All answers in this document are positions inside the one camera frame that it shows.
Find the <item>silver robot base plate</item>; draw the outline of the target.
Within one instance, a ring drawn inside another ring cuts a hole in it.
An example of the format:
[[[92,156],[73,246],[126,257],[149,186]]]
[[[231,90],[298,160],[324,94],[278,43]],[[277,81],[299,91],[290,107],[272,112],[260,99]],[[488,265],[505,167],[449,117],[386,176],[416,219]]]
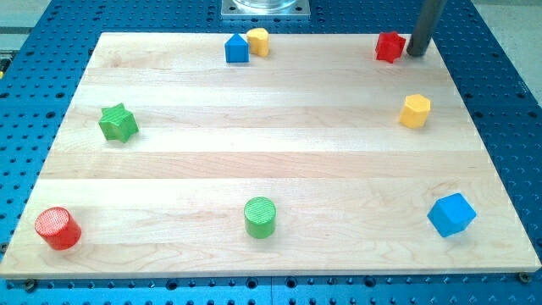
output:
[[[309,19],[309,0],[222,0],[221,19]]]

